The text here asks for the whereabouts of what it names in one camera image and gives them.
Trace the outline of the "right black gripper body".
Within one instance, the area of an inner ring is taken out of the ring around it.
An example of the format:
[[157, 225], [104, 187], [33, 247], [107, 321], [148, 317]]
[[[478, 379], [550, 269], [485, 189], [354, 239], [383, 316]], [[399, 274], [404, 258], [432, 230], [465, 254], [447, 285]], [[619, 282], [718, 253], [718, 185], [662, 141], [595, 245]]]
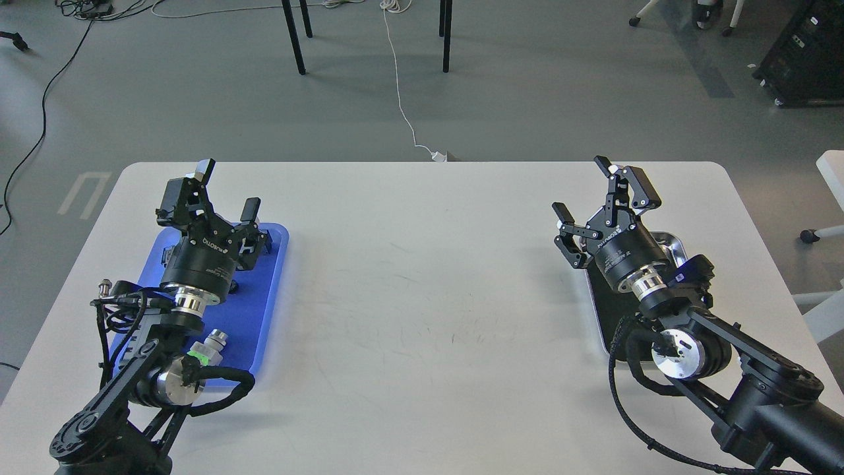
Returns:
[[618, 226], [603, 239], [587, 240], [587, 253], [614, 292], [630, 291], [625, 280], [642, 267], [666, 267], [669, 259], [642, 224]]

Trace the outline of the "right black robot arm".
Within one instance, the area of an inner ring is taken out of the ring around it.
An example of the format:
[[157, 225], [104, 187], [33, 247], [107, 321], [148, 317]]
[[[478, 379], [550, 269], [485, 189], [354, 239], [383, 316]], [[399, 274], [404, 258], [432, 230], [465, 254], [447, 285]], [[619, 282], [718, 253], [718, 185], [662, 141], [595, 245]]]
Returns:
[[[662, 201], [637, 166], [595, 162], [608, 179], [602, 207], [584, 226], [563, 203], [555, 245], [587, 271], [616, 409], [649, 450], [726, 474], [778, 474], [787, 458], [811, 474], [843, 472], [842, 417], [819, 401], [823, 383], [711, 312], [713, 264], [687, 257], [671, 234], [646, 229], [642, 214]], [[651, 438], [625, 412], [615, 368], [660, 396], [683, 396], [712, 421], [721, 450], [747, 464], [724, 467], [678, 453]]]

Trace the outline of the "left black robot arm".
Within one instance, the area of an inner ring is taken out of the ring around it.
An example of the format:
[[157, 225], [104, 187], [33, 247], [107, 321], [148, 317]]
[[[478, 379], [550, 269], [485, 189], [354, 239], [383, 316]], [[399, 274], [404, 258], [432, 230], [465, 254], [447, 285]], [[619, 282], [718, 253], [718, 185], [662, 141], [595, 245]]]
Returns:
[[184, 349], [202, 332], [206, 307], [226, 300], [235, 271], [253, 269], [259, 251], [271, 249], [257, 223], [259, 198], [245, 201], [237, 224], [214, 211], [207, 193], [214, 165], [201, 160], [167, 183], [156, 220], [181, 237], [165, 254], [160, 285], [103, 280], [92, 300], [100, 390], [52, 439], [57, 473], [169, 474], [186, 418], [229, 408], [255, 385], [249, 371], [219, 364], [222, 337]]

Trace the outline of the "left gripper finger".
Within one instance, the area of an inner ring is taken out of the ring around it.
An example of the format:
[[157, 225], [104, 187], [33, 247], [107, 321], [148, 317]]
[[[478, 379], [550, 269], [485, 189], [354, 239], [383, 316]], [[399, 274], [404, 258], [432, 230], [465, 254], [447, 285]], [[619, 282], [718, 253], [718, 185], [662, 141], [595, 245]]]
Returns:
[[257, 214], [261, 199], [251, 197], [245, 201], [240, 223], [234, 228], [234, 250], [236, 261], [257, 261], [258, 252], [267, 255], [272, 252], [272, 238], [268, 232], [258, 228]]
[[192, 226], [207, 222], [213, 214], [207, 184], [214, 170], [215, 160], [200, 160], [192, 174], [168, 181], [156, 222], [163, 228], [175, 228], [186, 234]]

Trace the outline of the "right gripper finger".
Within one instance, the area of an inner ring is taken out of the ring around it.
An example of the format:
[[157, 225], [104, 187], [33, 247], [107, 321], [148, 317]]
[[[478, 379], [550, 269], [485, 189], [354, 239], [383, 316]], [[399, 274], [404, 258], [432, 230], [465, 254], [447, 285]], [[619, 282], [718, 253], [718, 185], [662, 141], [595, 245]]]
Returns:
[[576, 242], [575, 237], [597, 239], [603, 238], [602, 232], [591, 228], [581, 228], [576, 225], [574, 217], [564, 203], [552, 203], [552, 210], [557, 214], [558, 236], [554, 243], [563, 253], [564, 258], [574, 269], [585, 269], [593, 258], [590, 253], [584, 251]]
[[603, 224], [618, 225], [621, 214], [635, 222], [639, 214], [662, 205], [645, 171], [638, 166], [616, 166], [606, 156], [595, 156], [594, 162], [608, 178], [608, 192], [601, 213]]

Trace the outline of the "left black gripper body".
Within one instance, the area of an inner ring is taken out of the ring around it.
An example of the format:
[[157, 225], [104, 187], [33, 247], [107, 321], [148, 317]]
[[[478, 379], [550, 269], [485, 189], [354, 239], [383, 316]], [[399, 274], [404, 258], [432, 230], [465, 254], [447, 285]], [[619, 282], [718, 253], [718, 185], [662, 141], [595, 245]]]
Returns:
[[268, 232], [254, 222], [233, 226], [227, 220], [209, 220], [193, 225], [174, 247], [160, 286], [199, 289], [211, 295], [211, 303], [223, 303], [235, 271], [255, 268], [261, 251], [268, 251]]

